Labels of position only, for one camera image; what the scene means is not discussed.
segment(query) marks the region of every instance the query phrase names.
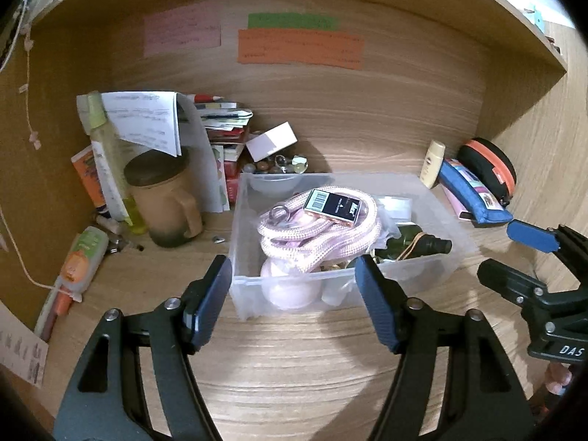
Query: stack of books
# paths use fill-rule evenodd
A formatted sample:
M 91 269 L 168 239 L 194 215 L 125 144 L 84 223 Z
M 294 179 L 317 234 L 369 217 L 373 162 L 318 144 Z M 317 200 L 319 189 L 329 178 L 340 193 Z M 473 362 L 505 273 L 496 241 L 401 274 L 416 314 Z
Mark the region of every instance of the stack of books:
M 237 161 L 249 137 L 248 123 L 253 111 L 220 96 L 204 94 L 194 96 L 194 105 L 207 130 L 215 155 L 218 154 L 219 172 L 224 179 L 222 184 L 227 189 L 227 203 L 234 203 L 239 179 Z

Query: black and orange case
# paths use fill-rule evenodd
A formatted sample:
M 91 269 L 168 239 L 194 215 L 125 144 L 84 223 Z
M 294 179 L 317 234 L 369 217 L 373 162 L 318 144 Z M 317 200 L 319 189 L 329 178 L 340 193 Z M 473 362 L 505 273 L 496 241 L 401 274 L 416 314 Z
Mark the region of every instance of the black and orange case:
M 482 137 L 460 147 L 457 160 L 468 168 L 506 207 L 515 194 L 515 168 L 500 148 Z

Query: clear plastic bin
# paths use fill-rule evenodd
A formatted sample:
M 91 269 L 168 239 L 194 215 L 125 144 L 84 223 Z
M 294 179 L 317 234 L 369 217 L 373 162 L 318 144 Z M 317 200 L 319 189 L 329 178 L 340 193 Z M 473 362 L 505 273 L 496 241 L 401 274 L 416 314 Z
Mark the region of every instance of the clear plastic bin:
M 436 254 L 401 262 L 380 264 L 383 274 L 397 280 L 410 296 L 445 281 L 460 265 L 466 254 L 476 249 L 460 227 L 457 218 L 441 205 L 439 200 L 414 175 L 394 173 L 334 173 L 301 175 L 241 174 L 239 195 L 234 211 L 230 259 L 233 264 L 233 282 L 230 295 L 241 319 L 260 315 L 280 315 L 280 310 L 268 302 L 262 293 L 262 284 L 276 282 L 306 284 L 312 280 L 320 284 L 315 302 L 300 312 L 324 312 L 331 309 L 360 306 L 361 294 L 355 285 L 354 269 L 309 273 L 296 277 L 260 277 L 261 265 L 266 260 L 257 232 L 259 216 L 295 193 L 325 185 L 338 185 L 358 189 L 372 196 L 396 196 L 412 199 L 412 220 L 426 233 L 449 239 L 453 248 L 449 254 Z M 342 303 L 333 306 L 327 291 L 351 287 Z

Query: wooden tabletop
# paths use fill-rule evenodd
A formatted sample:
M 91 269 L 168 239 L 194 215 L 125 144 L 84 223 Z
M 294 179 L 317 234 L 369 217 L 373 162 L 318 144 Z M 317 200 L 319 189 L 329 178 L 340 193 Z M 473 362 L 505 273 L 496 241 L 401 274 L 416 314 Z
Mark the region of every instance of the wooden tabletop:
M 437 197 L 447 203 L 442 192 Z M 163 249 L 145 237 L 145 251 L 126 249 L 108 256 L 95 280 L 69 315 L 58 320 L 51 341 L 39 401 L 56 415 L 68 380 L 90 334 L 104 312 L 118 307 L 127 315 L 151 311 L 180 295 L 204 275 L 217 253 L 227 253 L 232 214 L 207 215 L 205 231 L 193 242 Z M 526 273 L 526 251 L 506 238 L 505 228 L 473 229 L 480 247 L 445 283 L 419 294 L 438 311 L 463 314 L 481 309 L 504 345 L 527 396 L 542 381 L 545 362 L 526 354 L 528 331 L 519 308 L 483 287 L 477 265 L 494 257 Z M 213 244 L 212 237 L 227 239 Z M 378 343 L 365 308 L 310 315 L 283 315 L 240 321 L 230 297 L 211 342 L 192 357 L 207 407 L 223 439 L 288 440 L 367 438 L 386 398 L 399 356 Z M 447 349 L 437 356 L 434 384 L 423 431 L 437 422 Z M 142 352 L 143 377 L 155 429 L 167 433 L 151 367 Z

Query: dark green bottle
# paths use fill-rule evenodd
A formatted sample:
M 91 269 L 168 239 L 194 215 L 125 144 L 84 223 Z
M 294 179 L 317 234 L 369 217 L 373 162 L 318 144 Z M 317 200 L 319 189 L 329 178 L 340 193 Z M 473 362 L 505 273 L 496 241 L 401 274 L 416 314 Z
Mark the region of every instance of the dark green bottle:
M 386 248 L 377 248 L 375 256 L 384 260 L 397 260 L 398 257 L 413 243 L 415 237 L 422 233 L 423 229 L 416 224 L 403 225 L 398 227 L 401 231 L 399 239 L 389 238 L 386 241 Z M 436 253 L 449 253 L 452 248 L 451 240 L 444 240 L 434 235 L 424 234 L 415 243 L 412 250 L 405 254 L 402 260 L 415 259 L 425 255 Z

